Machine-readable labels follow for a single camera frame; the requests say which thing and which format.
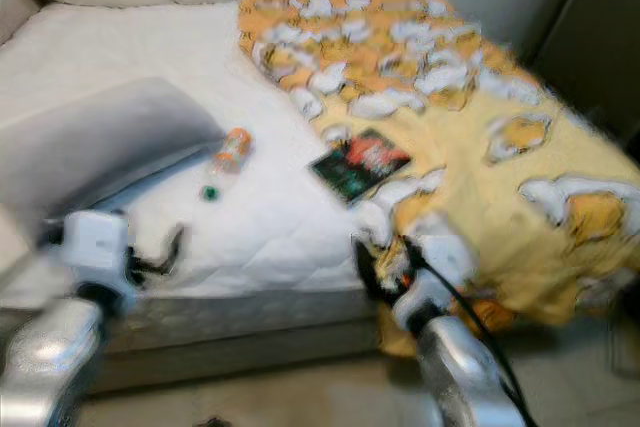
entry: book cover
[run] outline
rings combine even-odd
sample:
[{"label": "book cover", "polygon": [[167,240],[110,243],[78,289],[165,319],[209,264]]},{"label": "book cover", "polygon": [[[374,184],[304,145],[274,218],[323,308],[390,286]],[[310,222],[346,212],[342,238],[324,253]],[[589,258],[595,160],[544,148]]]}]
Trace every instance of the book cover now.
[{"label": "book cover", "polygon": [[311,164],[313,171],[351,203],[411,162],[411,156],[375,129],[367,129]]}]

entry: floor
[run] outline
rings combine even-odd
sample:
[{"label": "floor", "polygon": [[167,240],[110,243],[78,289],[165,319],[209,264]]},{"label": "floor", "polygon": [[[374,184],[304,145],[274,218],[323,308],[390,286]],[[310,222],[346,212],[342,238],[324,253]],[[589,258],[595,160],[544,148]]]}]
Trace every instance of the floor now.
[{"label": "floor", "polygon": [[[629,332],[627,347],[638,341]],[[606,323],[502,342],[540,427],[640,425],[640,381],[611,372]],[[628,352],[640,368],[640,343]],[[234,427],[413,427],[435,425],[431,405],[414,363],[368,355],[94,399],[80,426],[191,426],[218,416]]]}]

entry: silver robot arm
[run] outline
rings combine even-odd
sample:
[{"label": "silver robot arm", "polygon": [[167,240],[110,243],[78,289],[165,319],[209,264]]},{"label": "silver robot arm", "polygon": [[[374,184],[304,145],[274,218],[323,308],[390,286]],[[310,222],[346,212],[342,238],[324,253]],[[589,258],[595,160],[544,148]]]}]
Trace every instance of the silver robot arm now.
[{"label": "silver robot arm", "polygon": [[500,383],[491,352],[457,317],[430,320],[417,336],[424,382],[444,427],[526,427]]},{"label": "silver robot arm", "polygon": [[[535,426],[524,402],[507,392],[501,369],[487,346],[459,318],[431,301],[434,276],[452,294],[455,289],[427,264],[419,247],[405,239],[413,269],[413,282],[407,287],[401,282],[382,284],[375,271],[376,259],[366,244],[357,238],[353,244],[358,274],[369,296],[389,305],[398,327],[416,339],[422,377],[438,406],[436,412],[429,409],[438,417],[430,419],[434,427]],[[510,380],[517,385],[515,376]]]},{"label": "silver robot arm", "polygon": [[75,292],[55,301],[9,344],[0,379],[2,427],[74,425],[109,324],[135,302],[125,218],[77,212],[65,220],[64,232],[62,259],[73,273]]}]

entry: quilted mattress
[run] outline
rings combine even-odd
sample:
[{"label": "quilted mattress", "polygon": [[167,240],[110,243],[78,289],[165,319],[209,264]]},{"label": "quilted mattress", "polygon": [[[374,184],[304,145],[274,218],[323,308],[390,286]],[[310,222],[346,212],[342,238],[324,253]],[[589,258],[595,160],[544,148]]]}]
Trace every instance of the quilted mattress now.
[{"label": "quilted mattress", "polygon": [[[176,223],[190,231],[175,275],[150,283],[114,339],[114,353],[373,318],[350,258],[355,223],[307,167],[325,146],[240,53],[237,37],[235,2],[51,5],[0,48],[0,125],[159,76],[224,128],[242,126],[255,138],[219,202],[198,198],[204,179],[197,160],[111,200],[130,213],[137,246],[150,257],[164,249]],[[38,310],[69,285],[52,250],[0,286],[0,305]]]}]

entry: yellow blanket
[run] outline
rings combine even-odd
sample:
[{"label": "yellow blanket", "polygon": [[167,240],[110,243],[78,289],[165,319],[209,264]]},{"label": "yellow blanket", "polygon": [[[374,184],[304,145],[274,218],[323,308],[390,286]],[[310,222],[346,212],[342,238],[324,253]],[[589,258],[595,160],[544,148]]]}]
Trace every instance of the yellow blanket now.
[{"label": "yellow blanket", "polygon": [[381,278],[402,275],[410,235],[499,330],[565,322],[637,268],[635,166],[446,1],[240,0],[239,28],[327,143],[373,127],[413,157],[354,206]]}]

